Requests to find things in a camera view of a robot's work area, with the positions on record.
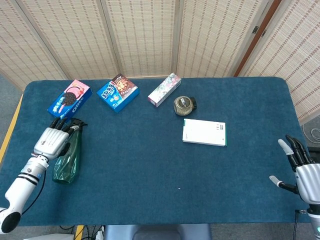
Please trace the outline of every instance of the pink box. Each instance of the pink box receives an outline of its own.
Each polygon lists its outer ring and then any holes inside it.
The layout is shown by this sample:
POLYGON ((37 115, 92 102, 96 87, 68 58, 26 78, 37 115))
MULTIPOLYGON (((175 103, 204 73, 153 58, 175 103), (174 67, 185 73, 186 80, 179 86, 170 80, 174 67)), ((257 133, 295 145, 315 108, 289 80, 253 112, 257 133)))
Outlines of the pink box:
POLYGON ((159 107, 159 105, 180 85, 181 77, 171 73, 152 93, 148 101, 159 107))

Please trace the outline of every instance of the bamboo screen panel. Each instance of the bamboo screen panel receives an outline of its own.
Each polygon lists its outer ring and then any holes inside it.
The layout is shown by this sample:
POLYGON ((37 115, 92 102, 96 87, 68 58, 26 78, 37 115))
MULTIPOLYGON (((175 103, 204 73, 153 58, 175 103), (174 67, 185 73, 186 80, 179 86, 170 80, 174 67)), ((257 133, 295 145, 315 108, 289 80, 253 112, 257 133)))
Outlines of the bamboo screen panel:
POLYGON ((123 73, 167 76, 171 71, 175 0, 106 0, 123 73))
POLYGON ((185 0, 177 74, 227 76, 263 0, 185 0))
POLYGON ((0 73, 22 90, 31 81, 66 79, 8 0, 0 4, 0 73))
POLYGON ((95 0, 22 0, 59 62, 73 79, 118 72, 95 0))
POLYGON ((319 1, 292 1, 245 75, 284 78, 303 121, 320 110, 319 50, 319 1))

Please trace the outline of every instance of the robotic hand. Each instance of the robotic hand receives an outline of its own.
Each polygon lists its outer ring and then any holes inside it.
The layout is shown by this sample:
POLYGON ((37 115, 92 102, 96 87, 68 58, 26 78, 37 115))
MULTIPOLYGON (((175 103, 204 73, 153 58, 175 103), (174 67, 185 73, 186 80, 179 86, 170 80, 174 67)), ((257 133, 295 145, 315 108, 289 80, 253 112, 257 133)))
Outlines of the robotic hand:
POLYGON ((65 146, 69 136, 84 125, 81 121, 78 125, 71 123, 62 129, 67 119, 64 118, 60 122, 59 120, 59 117, 56 118, 50 127, 44 130, 34 146, 32 157, 5 193, 10 205, 8 208, 0 207, 0 234, 10 233, 16 228, 24 214, 25 203, 47 170, 48 162, 64 155, 68 150, 65 146))
POLYGON ((269 179, 279 188, 300 195, 300 198, 309 204, 307 214, 310 217, 315 238, 320 240, 320 163, 314 162, 307 154, 303 144, 289 135, 285 138, 289 147, 282 139, 279 145, 287 155, 296 179, 296 185, 286 184, 275 176, 269 179))

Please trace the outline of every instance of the blue oreo box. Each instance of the blue oreo box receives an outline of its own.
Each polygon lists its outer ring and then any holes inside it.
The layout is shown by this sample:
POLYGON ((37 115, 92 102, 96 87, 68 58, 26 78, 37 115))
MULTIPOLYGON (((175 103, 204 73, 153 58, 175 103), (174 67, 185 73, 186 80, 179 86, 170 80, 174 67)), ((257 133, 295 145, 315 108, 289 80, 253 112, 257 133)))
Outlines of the blue oreo box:
POLYGON ((69 120, 91 94, 89 86, 75 79, 48 108, 48 112, 54 117, 69 120))
POLYGON ((106 104, 118 113, 130 103, 139 92, 139 88, 120 73, 96 93, 106 104))

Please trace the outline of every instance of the black cable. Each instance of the black cable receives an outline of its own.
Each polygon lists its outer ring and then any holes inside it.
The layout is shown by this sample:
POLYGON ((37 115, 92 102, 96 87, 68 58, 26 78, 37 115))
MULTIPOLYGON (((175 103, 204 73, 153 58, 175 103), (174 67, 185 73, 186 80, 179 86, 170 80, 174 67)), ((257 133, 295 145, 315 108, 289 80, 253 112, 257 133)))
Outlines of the black cable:
POLYGON ((93 230, 92 230, 91 239, 94 239, 94 233, 95 233, 95 230, 96 230, 96 226, 97 226, 97 225, 94 225, 94 228, 93 228, 93 230))
POLYGON ((35 199, 34 199, 33 202, 30 204, 30 206, 28 206, 27 209, 22 212, 21 215, 25 214, 25 213, 32 207, 32 205, 35 204, 35 202, 36 202, 37 199, 39 198, 39 196, 40 196, 40 194, 41 194, 41 192, 42 192, 42 190, 44 189, 44 186, 45 186, 46 175, 47 175, 47 171, 44 171, 43 182, 42 182, 42 186, 41 186, 41 189, 40 189, 38 195, 35 197, 35 199))
POLYGON ((97 236, 98 232, 102 229, 102 225, 99 227, 99 229, 93 234, 92 240, 97 236))
POLYGON ((293 240, 296 240, 296 232, 297 232, 297 224, 298 224, 298 219, 299 219, 299 210, 295 210, 295 215, 294 215, 294 227, 293 227, 293 240))
POLYGON ((68 227, 68 228, 64 228, 62 227, 61 225, 59 225, 59 227, 63 230, 70 230, 70 229, 73 229, 75 227, 75 225, 71 226, 71 227, 68 227))
POLYGON ((88 225, 85 225, 85 227, 86 227, 86 232, 87 232, 87 236, 89 237, 89 235, 90 235, 90 232, 89 232, 89 228, 88 228, 88 225))

